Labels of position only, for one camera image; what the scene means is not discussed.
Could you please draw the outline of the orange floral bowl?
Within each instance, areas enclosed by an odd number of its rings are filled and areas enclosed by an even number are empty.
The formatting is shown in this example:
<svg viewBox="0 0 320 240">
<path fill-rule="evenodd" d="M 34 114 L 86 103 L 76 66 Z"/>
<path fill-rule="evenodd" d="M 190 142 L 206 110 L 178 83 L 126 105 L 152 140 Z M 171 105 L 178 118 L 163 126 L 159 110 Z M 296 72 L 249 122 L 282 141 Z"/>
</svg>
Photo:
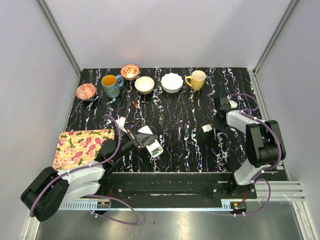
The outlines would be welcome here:
<svg viewBox="0 0 320 240">
<path fill-rule="evenodd" d="M 135 64 L 127 64 L 122 67 L 120 74 L 126 80 L 134 80 L 140 73 L 140 68 Z"/>
</svg>

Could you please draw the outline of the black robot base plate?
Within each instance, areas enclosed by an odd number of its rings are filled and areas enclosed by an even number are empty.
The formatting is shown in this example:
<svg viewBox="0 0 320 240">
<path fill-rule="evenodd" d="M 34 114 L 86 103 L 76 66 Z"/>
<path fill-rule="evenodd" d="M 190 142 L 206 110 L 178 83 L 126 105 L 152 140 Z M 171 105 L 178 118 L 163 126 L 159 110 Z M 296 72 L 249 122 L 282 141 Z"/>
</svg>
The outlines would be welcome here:
<svg viewBox="0 0 320 240">
<path fill-rule="evenodd" d="M 203 197 L 205 199 L 257 198 L 253 185 L 235 186 L 230 172 L 114 172 L 104 176 L 94 196 Z"/>
</svg>

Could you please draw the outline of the white remote control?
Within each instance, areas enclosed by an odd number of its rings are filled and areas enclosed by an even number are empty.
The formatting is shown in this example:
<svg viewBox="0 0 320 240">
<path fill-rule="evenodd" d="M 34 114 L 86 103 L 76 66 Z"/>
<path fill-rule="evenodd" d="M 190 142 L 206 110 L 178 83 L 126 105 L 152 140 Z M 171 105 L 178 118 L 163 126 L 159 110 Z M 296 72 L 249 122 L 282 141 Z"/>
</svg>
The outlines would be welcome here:
<svg viewBox="0 0 320 240">
<path fill-rule="evenodd" d="M 152 158 L 156 158 L 164 152 L 158 140 L 155 140 L 152 144 L 147 145 L 146 149 Z"/>
</svg>

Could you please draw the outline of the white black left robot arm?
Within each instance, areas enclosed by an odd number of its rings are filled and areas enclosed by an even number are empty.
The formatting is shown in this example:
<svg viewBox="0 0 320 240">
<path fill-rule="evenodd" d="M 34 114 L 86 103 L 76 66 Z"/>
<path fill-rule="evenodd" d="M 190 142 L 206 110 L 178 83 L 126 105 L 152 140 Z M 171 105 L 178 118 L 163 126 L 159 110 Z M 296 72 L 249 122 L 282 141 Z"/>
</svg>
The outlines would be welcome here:
<svg viewBox="0 0 320 240">
<path fill-rule="evenodd" d="M 31 217 L 44 222 L 73 200 L 89 195 L 102 198 L 109 189 L 101 179 L 114 171 L 115 161 L 134 148 L 152 152 L 157 142 L 158 136 L 148 126 L 139 130 L 128 128 L 119 141 L 104 140 L 96 158 L 85 165 L 67 170 L 46 167 L 22 192 L 20 200 Z"/>
</svg>

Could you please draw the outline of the aluminium table edge rail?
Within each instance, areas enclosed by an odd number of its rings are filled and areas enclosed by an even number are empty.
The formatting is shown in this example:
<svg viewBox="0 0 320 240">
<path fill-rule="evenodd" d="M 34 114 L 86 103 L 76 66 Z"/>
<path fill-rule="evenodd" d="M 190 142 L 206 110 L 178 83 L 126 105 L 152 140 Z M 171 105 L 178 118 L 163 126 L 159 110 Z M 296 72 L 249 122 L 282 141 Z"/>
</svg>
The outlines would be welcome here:
<svg viewBox="0 0 320 240">
<path fill-rule="evenodd" d="M 98 195 L 99 184 L 95 181 L 84 183 L 67 190 L 54 191 L 49 187 L 44 197 L 55 200 L 62 205 L 75 201 L 80 198 L 89 198 L 90 195 Z M 211 186 L 205 186 L 203 182 L 194 182 L 192 188 L 187 190 L 177 187 L 170 187 L 163 190 L 139 190 L 137 187 L 116 187 L 119 191 L 109 190 L 110 196 L 115 198 L 129 198 L 131 196 L 202 196 L 205 198 L 213 198 L 220 200 L 247 200 L 258 198 L 269 198 L 272 201 L 287 199 L 289 201 L 303 201 L 305 199 L 301 186 L 297 182 L 292 181 L 272 181 L 265 179 L 258 180 L 255 184 L 238 186 L 233 191 L 229 189 L 228 182 L 214 182 Z"/>
</svg>

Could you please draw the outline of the red patterned small dish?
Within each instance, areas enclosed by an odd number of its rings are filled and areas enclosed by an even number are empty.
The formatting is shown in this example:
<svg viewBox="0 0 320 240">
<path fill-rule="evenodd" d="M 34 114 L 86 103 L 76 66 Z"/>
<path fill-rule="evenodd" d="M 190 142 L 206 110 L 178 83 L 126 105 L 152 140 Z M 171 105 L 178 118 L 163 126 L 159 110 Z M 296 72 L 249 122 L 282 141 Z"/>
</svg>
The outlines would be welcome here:
<svg viewBox="0 0 320 240">
<path fill-rule="evenodd" d="M 82 101 L 88 101 L 96 95 L 96 92 L 96 87 L 93 84 L 84 83 L 76 89 L 75 96 Z"/>
</svg>

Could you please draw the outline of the white scalloped bowl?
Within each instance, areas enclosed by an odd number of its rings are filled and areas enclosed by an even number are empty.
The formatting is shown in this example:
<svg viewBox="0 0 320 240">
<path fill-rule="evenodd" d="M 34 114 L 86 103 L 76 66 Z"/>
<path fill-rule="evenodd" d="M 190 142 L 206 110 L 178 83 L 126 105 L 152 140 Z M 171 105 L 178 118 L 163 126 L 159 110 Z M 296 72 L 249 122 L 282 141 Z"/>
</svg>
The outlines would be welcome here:
<svg viewBox="0 0 320 240">
<path fill-rule="evenodd" d="M 167 93 L 177 93 L 183 86 L 183 79 L 177 73 L 168 73 L 161 78 L 161 86 Z"/>
</svg>

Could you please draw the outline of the floral rectangular tray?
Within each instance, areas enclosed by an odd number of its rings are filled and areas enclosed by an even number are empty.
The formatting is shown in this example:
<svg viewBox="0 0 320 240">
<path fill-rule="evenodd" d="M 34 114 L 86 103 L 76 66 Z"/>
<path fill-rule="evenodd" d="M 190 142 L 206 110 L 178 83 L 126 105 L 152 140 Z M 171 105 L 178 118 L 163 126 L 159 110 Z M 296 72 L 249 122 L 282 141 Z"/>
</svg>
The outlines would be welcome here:
<svg viewBox="0 0 320 240">
<path fill-rule="evenodd" d="M 113 129 L 61 133 L 55 151 L 53 168 L 56 171 L 68 170 L 88 164 L 97 157 L 102 143 L 108 139 L 115 139 Z"/>
</svg>

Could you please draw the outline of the white battery cover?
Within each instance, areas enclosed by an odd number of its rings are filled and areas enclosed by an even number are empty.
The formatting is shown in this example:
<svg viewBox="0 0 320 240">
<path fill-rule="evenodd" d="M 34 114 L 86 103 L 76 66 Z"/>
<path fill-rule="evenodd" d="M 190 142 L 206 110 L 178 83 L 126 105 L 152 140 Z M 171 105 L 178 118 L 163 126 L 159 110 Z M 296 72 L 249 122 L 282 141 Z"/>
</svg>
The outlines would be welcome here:
<svg viewBox="0 0 320 240">
<path fill-rule="evenodd" d="M 201 128 L 204 133 L 210 132 L 213 129 L 210 124 L 203 125 Z"/>
</svg>

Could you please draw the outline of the yellow mug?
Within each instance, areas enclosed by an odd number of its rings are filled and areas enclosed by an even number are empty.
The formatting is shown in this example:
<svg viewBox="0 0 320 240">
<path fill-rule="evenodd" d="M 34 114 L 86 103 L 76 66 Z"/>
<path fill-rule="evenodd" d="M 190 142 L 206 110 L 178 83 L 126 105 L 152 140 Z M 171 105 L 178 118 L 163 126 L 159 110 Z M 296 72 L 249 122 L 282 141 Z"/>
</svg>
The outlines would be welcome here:
<svg viewBox="0 0 320 240">
<path fill-rule="evenodd" d="M 194 91 L 199 91 L 203 87 L 206 77 L 205 72 L 195 70 L 190 76 L 186 76 L 184 80 Z"/>
</svg>

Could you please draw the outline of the blue patterned mug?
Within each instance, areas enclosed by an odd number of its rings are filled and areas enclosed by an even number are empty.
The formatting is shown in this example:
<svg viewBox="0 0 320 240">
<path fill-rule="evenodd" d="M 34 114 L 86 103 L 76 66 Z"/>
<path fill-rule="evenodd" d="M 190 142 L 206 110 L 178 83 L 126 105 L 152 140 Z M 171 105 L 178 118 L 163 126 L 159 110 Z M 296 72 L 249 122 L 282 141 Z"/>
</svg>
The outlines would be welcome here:
<svg viewBox="0 0 320 240">
<path fill-rule="evenodd" d="M 124 78 L 121 75 L 106 75 L 102 78 L 101 84 L 106 95 L 109 98 L 114 99 L 121 94 Z"/>
</svg>

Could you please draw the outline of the left aluminium frame post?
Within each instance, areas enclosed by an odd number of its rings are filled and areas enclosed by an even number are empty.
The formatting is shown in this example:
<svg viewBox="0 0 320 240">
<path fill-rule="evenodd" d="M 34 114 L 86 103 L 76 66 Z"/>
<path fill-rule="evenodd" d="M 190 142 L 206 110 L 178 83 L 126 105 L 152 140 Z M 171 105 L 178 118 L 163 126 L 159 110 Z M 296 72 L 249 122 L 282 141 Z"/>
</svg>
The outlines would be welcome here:
<svg viewBox="0 0 320 240">
<path fill-rule="evenodd" d="M 69 48 L 47 2 L 45 0 L 36 0 L 37 4 L 39 5 L 43 15 L 45 16 L 49 26 L 51 27 L 56 39 L 58 40 L 64 54 L 66 55 L 69 63 L 71 64 L 73 70 L 76 72 L 78 76 L 81 75 L 81 68 L 77 63 L 71 49 Z"/>
</svg>

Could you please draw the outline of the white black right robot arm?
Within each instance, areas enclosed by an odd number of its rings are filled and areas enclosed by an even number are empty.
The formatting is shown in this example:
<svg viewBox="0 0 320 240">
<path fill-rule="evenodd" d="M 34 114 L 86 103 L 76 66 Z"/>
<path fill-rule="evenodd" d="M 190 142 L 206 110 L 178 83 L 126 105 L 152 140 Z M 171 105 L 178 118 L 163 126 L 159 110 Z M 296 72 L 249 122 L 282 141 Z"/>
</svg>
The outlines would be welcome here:
<svg viewBox="0 0 320 240">
<path fill-rule="evenodd" d="M 250 190 L 262 173 L 276 168 L 285 159 L 286 149 L 277 121 L 246 114 L 247 109 L 232 106 L 232 96 L 216 97 L 214 105 L 219 127 L 234 128 L 246 136 L 247 159 L 233 172 L 226 187 L 231 197 L 239 198 Z"/>
</svg>

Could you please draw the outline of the cream round bowl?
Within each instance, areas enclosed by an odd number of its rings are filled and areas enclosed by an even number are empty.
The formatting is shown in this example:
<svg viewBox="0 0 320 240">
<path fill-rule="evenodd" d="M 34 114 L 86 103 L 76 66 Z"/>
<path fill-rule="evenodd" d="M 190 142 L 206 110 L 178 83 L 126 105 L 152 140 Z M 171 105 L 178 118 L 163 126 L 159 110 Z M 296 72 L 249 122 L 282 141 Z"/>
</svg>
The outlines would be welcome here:
<svg viewBox="0 0 320 240">
<path fill-rule="evenodd" d="M 140 94 L 147 95 L 153 91 L 155 82 L 151 77 L 142 76 L 135 81 L 134 86 Z"/>
</svg>

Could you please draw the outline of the aluminium corner frame post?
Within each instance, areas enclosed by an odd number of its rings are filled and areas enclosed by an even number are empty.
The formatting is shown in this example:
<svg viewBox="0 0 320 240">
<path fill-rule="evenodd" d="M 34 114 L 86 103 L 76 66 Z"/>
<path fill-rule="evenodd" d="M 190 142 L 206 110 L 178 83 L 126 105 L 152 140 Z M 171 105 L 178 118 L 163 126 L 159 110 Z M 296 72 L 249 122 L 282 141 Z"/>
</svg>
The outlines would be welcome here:
<svg viewBox="0 0 320 240">
<path fill-rule="evenodd" d="M 266 59 L 268 58 L 270 52 L 272 51 L 276 41 L 278 40 L 278 38 L 280 37 L 282 31 L 284 30 L 284 28 L 286 27 L 288 21 L 290 20 L 293 12 L 295 11 L 296 7 L 299 5 L 300 0 L 290 0 L 288 6 L 286 7 L 282 17 L 279 20 L 279 23 L 277 24 L 270 40 L 268 41 L 261 57 L 259 58 L 257 64 L 255 65 L 255 67 L 253 68 L 253 73 L 255 75 L 258 74 L 258 72 L 260 71 L 260 69 L 262 68 L 264 62 L 266 61 Z"/>
</svg>

